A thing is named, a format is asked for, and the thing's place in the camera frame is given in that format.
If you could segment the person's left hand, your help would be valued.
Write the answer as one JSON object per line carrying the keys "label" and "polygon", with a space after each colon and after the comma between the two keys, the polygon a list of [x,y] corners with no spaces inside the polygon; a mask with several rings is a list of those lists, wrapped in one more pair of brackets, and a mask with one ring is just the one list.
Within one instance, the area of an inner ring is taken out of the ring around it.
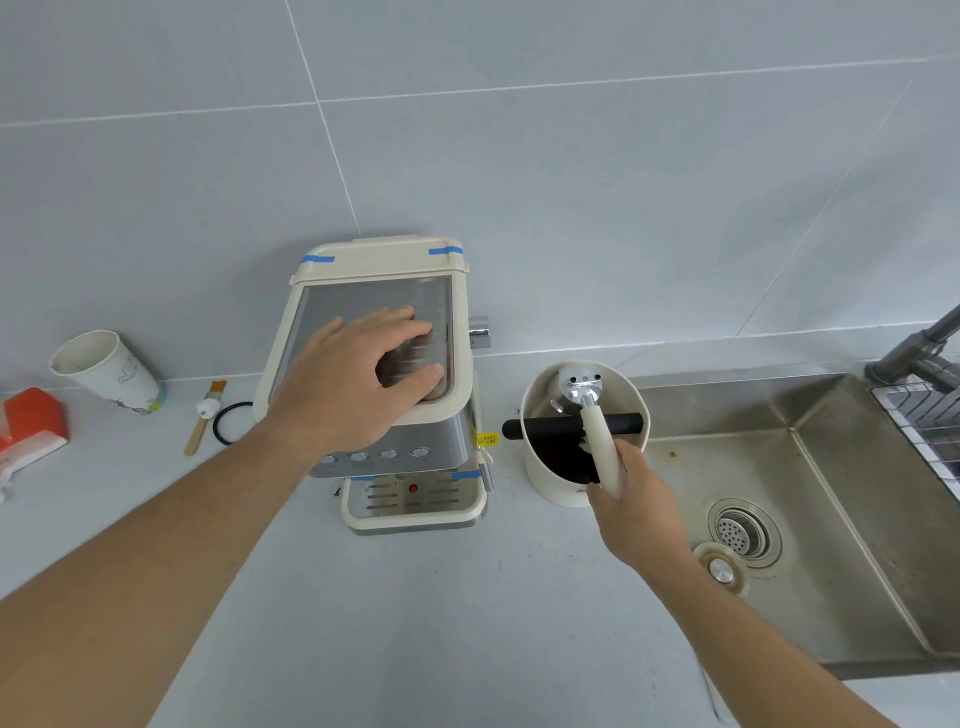
{"label": "person's left hand", "polygon": [[306,470],[335,452],[375,443],[409,411],[385,411],[378,362],[402,344],[430,334],[410,305],[344,323],[319,348],[311,339],[290,365],[257,425]]}

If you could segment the person's right hand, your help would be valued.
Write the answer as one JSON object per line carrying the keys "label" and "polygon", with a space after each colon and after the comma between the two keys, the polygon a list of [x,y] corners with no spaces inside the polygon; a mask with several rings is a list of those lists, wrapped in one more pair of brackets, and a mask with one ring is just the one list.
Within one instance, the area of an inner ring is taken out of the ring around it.
{"label": "person's right hand", "polygon": [[650,465],[647,483],[622,488],[620,499],[594,483],[586,492],[606,548],[645,580],[692,562],[674,491]]}

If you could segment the cream-handled steel portafilter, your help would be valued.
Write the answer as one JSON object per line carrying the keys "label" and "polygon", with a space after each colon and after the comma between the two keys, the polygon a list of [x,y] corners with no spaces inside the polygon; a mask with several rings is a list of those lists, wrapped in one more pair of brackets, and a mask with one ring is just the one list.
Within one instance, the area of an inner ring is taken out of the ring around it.
{"label": "cream-handled steel portafilter", "polygon": [[551,406],[560,414],[581,417],[600,485],[611,497],[620,500],[626,472],[599,405],[602,391],[599,370],[582,363],[564,365],[557,373]]}

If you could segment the cream espresso machine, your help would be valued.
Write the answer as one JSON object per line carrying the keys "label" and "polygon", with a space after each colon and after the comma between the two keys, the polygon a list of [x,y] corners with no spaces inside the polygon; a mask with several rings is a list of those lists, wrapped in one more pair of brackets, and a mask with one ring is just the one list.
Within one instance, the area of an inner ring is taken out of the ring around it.
{"label": "cream espresso machine", "polygon": [[[275,335],[255,398],[254,419],[267,414],[291,362],[331,319],[354,321],[383,308],[407,305],[433,328],[402,344],[377,365],[380,383],[392,385],[430,363],[443,366],[436,388],[376,443],[335,451],[310,471],[339,480],[345,525],[358,535],[468,528],[487,510],[491,489],[482,443],[475,346],[490,345],[486,319],[469,316],[464,255],[429,248],[459,245],[449,237],[414,235],[357,239],[306,252],[335,256],[331,264],[301,264]],[[454,471],[479,468],[483,477],[451,481]]]}

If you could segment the person's left forearm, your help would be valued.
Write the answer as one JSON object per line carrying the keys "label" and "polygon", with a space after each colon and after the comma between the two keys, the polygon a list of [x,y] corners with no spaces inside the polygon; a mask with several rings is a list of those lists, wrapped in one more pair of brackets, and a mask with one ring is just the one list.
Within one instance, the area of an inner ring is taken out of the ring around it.
{"label": "person's left forearm", "polygon": [[0,599],[0,728],[146,728],[328,451],[261,423]]}

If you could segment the person's right forearm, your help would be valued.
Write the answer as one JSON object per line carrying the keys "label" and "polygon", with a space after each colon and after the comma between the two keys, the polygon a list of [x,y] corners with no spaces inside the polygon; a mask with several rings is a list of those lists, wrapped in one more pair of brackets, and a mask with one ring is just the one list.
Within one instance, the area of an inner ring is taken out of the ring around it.
{"label": "person's right forearm", "polygon": [[813,661],[688,551],[633,568],[677,623],[739,728],[900,728]]}

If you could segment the white knock box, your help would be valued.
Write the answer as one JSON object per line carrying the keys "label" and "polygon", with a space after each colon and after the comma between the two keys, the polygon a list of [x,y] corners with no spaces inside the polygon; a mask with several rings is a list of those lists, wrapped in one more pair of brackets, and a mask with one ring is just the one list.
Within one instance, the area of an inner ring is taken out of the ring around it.
{"label": "white knock box", "polygon": [[522,443],[524,469],[534,490],[547,501],[569,508],[587,506],[588,484],[600,485],[582,418],[561,414],[551,405],[558,371],[573,363],[592,366],[602,375],[599,406],[613,439],[624,439],[643,450],[651,429],[649,409],[640,391],[618,370],[589,360],[572,360],[539,373],[523,394],[518,415],[503,422],[501,433]]}

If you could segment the steel drain strainer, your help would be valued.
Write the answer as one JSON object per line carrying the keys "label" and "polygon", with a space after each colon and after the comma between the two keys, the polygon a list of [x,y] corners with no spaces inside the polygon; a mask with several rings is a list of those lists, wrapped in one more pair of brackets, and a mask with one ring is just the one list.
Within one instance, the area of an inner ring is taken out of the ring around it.
{"label": "steel drain strainer", "polygon": [[772,516],[760,505],[741,498],[723,498],[712,504],[706,525],[714,541],[731,549],[747,567],[766,569],[777,564],[784,539]]}

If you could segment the round sink plug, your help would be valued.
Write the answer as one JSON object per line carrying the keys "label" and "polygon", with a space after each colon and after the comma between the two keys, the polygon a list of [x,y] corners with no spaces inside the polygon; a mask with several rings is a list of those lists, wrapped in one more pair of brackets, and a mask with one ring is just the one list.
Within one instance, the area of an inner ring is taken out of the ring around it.
{"label": "round sink plug", "polygon": [[743,560],[730,547],[717,541],[701,542],[693,548],[696,561],[731,594],[745,599],[751,578]]}

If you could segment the stainless steel sink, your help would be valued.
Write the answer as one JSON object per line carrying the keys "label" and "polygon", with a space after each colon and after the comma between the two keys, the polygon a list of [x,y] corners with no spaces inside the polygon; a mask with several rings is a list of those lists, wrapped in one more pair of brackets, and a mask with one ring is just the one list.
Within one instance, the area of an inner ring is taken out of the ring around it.
{"label": "stainless steel sink", "polygon": [[637,386],[647,459],[693,547],[716,542],[723,499],[775,520],[780,560],[745,564],[756,612],[841,679],[960,673],[960,503],[865,384],[814,371]]}

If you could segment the white printed paper cup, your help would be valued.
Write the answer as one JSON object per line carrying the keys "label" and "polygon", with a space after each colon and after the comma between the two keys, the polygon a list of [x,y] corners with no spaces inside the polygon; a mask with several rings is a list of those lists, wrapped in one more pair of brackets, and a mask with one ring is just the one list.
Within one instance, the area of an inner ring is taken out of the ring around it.
{"label": "white printed paper cup", "polygon": [[49,369],[139,416],[159,411],[166,402],[165,387],[112,330],[88,331],[64,342]]}

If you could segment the grey metal faucet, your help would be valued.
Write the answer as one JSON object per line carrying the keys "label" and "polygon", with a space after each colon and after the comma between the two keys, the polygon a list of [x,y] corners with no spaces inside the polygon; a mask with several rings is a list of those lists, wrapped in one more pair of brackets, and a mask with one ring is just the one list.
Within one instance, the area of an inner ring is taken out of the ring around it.
{"label": "grey metal faucet", "polygon": [[960,333],[960,303],[930,327],[911,334],[884,357],[866,365],[865,377],[876,385],[893,386],[914,376],[942,394],[960,390],[960,362],[943,355],[957,333]]}

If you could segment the orange tissue pack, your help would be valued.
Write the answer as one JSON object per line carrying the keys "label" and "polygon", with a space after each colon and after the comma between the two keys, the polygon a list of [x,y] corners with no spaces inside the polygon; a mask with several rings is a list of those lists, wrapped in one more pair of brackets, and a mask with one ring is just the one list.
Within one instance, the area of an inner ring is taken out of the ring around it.
{"label": "orange tissue pack", "polygon": [[31,387],[0,397],[0,505],[14,475],[69,442],[66,409],[47,391]]}

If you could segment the wooden-handled brush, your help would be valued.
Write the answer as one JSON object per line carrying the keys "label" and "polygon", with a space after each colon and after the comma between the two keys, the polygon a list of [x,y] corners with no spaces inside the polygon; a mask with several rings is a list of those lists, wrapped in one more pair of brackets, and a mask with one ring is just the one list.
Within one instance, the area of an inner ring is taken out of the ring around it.
{"label": "wooden-handled brush", "polygon": [[[212,397],[219,399],[222,402],[222,395],[227,387],[227,380],[214,380],[210,383],[208,390],[205,394],[205,398]],[[208,425],[212,422],[210,420],[200,419],[199,416],[197,421],[191,431],[191,434],[187,440],[187,443],[183,449],[183,456],[190,458],[198,453],[200,445],[202,443],[205,432],[208,428]]]}

